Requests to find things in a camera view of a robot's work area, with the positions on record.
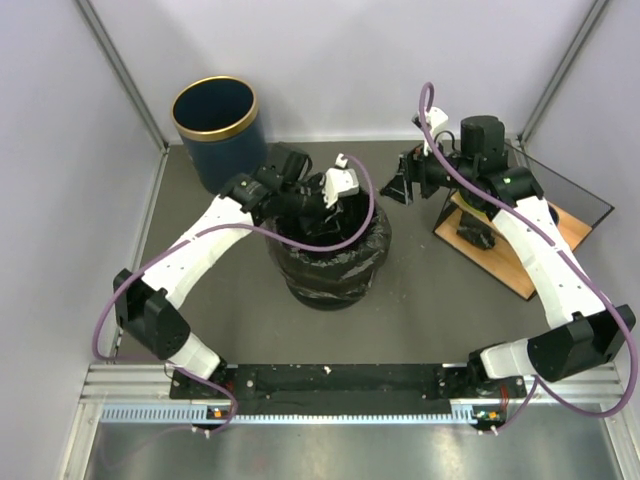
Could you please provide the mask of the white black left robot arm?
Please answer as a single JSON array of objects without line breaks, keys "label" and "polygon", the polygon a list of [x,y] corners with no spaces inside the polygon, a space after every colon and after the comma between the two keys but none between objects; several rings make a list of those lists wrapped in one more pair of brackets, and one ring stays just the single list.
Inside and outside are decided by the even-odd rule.
[{"label": "white black left robot arm", "polygon": [[121,330],[156,359],[192,375],[205,396],[226,387],[223,358],[192,331],[179,312],[192,288],[221,257],[263,223],[278,217],[321,223],[337,213],[339,201],[359,191],[356,172],[344,155],[310,177],[302,175],[307,155],[278,144],[265,164],[232,177],[201,217],[163,254],[137,272],[114,280],[108,310]]}]

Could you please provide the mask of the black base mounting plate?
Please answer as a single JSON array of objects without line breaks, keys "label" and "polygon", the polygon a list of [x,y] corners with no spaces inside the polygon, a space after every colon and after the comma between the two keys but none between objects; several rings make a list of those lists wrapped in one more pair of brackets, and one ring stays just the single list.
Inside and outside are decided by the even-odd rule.
[{"label": "black base mounting plate", "polygon": [[233,394],[241,415],[436,414],[452,400],[526,396],[522,378],[481,382],[464,364],[240,364],[212,382]]}]

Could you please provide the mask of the black bin liner bucket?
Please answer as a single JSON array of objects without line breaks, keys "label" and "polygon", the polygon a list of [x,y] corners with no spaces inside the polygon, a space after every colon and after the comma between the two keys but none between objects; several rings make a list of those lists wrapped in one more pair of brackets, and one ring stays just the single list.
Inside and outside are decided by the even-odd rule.
[{"label": "black bin liner bucket", "polygon": [[[365,193],[346,197],[333,215],[322,221],[282,219],[280,233],[317,247],[341,243],[358,231],[368,213]],[[303,303],[318,309],[345,308],[361,300],[370,288],[379,252],[372,226],[349,246],[332,252],[310,252],[284,245],[275,254],[286,284]]]}]

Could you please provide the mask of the dark blue gold-rimmed trash bin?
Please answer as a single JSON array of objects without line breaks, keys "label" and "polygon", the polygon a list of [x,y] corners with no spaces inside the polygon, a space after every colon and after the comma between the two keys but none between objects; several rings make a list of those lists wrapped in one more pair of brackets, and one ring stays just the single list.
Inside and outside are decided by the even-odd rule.
[{"label": "dark blue gold-rimmed trash bin", "polygon": [[171,118],[201,184],[213,195],[266,161],[258,97],[241,79],[214,76],[192,83],[175,98]]}]

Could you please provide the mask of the wooden shelf with glass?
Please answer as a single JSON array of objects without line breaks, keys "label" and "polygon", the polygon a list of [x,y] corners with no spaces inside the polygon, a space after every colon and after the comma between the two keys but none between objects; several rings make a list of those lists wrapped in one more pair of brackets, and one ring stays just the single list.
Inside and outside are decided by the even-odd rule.
[{"label": "wooden shelf with glass", "polygon": [[[541,184],[546,200],[559,214],[557,228],[571,250],[583,244],[614,211],[614,206],[609,202],[530,157],[518,148],[516,142],[509,140],[505,150],[510,166],[529,168]],[[476,248],[456,234],[461,213],[466,211],[458,205],[457,192],[455,189],[448,192],[434,234],[515,294],[526,301],[531,300],[536,295],[533,282],[513,248],[489,220],[470,213],[493,230],[495,247],[491,250]]]}]

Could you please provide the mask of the black round plate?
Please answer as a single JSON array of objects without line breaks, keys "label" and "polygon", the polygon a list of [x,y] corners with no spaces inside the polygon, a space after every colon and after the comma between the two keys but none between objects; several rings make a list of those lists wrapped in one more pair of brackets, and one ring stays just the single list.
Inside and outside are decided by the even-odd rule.
[{"label": "black round plate", "polygon": [[467,191],[459,190],[457,192],[458,205],[478,217],[491,219],[493,205],[485,199],[471,194]]}]

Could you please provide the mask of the aluminium frame rail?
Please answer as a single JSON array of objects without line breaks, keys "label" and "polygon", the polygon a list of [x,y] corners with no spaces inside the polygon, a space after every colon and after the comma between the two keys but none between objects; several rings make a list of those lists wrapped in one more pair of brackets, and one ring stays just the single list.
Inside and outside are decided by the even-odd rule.
[{"label": "aluminium frame rail", "polygon": [[[475,384],[463,364],[243,364],[231,365],[217,383],[237,399],[286,394],[416,394],[427,400],[515,401],[531,377]],[[209,400],[224,393],[161,365],[92,365],[84,398]]]}]

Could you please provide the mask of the blue ceramic mug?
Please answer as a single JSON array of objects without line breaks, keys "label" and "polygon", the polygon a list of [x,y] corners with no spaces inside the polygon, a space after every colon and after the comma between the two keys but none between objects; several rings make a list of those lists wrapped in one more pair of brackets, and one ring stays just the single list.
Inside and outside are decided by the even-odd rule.
[{"label": "blue ceramic mug", "polygon": [[550,216],[551,216],[551,218],[553,220],[553,223],[555,225],[558,225],[559,221],[560,221],[560,218],[559,218],[559,214],[558,214],[557,210],[551,204],[548,205],[548,210],[549,210],[549,214],[550,214]]}]

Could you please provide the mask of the black trash bag roll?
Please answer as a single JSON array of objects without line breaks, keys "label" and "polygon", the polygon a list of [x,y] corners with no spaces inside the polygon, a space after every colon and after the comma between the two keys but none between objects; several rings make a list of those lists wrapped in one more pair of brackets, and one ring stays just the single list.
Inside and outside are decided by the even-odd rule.
[{"label": "black trash bag roll", "polygon": [[495,247],[493,230],[466,211],[461,213],[456,234],[472,246],[481,250],[491,250]]}]

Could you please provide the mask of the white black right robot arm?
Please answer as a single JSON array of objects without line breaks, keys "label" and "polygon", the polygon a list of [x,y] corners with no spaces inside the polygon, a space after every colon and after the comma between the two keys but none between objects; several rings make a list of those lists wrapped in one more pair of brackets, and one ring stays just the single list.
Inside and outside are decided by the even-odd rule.
[{"label": "white black right robot arm", "polygon": [[446,115],[433,110],[412,121],[424,143],[400,155],[382,195],[409,205],[415,185],[423,198],[441,187],[457,190],[514,251],[549,326],[541,335],[472,353],[469,388],[487,396],[507,377],[536,375],[557,382],[610,362],[634,327],[635,315],[627,305],[613,306],[578,265],[534,174],[510,165],[503,123],[491,115],[463,119],[459,148],[444,154],[436,137],[446,129]]}]

